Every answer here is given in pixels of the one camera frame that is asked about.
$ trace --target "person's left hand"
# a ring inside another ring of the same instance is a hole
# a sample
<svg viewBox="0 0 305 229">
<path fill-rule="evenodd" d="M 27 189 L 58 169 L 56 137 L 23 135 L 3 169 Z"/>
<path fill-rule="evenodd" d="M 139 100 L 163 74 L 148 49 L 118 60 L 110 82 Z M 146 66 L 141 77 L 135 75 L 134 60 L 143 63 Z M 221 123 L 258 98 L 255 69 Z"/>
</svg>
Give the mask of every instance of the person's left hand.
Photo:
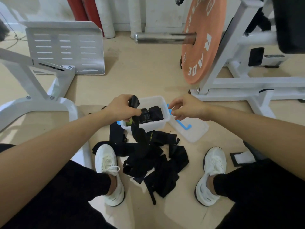
<svg viewBox="0 0 305 229">
<path fill-rule="evenodd" d="M 132 95 L 119 95 L 114 98 L 111 103 L 105 108 L 106 111 L 113 117 L 113 121 L 121 121 L 129 119 L 132 116 L 140 116 L 141 109 L 132 108 L 128 106 L 128 100 L 132 97 Z"/>
</svg>

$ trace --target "black pants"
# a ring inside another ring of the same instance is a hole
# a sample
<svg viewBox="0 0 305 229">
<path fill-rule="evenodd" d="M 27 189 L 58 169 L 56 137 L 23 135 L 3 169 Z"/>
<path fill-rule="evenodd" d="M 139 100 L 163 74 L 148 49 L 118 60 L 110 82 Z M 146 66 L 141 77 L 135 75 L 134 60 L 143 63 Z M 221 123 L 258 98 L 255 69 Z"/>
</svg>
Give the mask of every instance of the black pants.
<svg viewBox="0 0 305 229">
<path fill-rule="evenodd" d="M 12 146 L 0 144 L 0 152 Z M 107 174 L 69 161 L 2 228 L 115 228 L 88 202 L 96 196 L 106 195 L 110 183 Z"/>
<path fill-rule="evenodd" d="M 217 229 L 305 225 L 305 181 L 269 159 L 216 175 L 214 188 L 235 202 Z"/>
</svg>

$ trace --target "blue handle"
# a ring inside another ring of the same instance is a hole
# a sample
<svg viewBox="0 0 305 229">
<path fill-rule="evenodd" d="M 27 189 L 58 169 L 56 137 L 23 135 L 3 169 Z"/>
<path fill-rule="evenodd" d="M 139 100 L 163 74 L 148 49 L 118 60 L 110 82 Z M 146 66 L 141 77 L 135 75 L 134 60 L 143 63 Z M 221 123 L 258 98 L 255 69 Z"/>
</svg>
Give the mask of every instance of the blue handle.
<svg viewBox="0 0 305 229">
<path fill-rule="evenodd" d="M 185 126 L 180 120 L 176 120 L 176 121 L 177 121 L 178 124 L 180 124 L 181 127 L 184 128 L 185 130 L 189 130 L 189 129 L 192 127 L 192 125 Z"/>
</svg>

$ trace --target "slotted metal plate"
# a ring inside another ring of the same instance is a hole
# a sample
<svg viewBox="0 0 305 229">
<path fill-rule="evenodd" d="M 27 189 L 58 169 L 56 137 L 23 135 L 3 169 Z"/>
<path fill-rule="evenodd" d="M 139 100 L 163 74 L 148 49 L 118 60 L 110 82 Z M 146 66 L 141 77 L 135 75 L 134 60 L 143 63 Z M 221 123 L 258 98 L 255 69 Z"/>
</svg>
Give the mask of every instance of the slotted metal plate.
<svg viewBox="0 0 305 229">
<path fill-rule="evenodd" d="M 104 75 L 102 31 L 93 22 L 22 22 L 32 58 L 75 66 L 76 74 Z"/>
</svg>

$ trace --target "forearm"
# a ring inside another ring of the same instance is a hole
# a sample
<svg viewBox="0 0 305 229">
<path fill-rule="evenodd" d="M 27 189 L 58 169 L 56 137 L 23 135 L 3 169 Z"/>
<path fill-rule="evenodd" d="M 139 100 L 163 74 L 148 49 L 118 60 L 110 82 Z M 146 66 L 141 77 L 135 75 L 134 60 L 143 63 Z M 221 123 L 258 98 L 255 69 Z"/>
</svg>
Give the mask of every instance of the forearm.
<svg viewBox="0 0 305 229">
<path fill-rule="evenodd" d="M 106 110 L 87 115 L 0 153 L 0 227 L 25 206 L 101 127 Z"/>
<path fill-rule="evenodd" d="M 232 108 L 212 106 L 212 121 L 305 180 L 305 127 Z"/>
</svg>

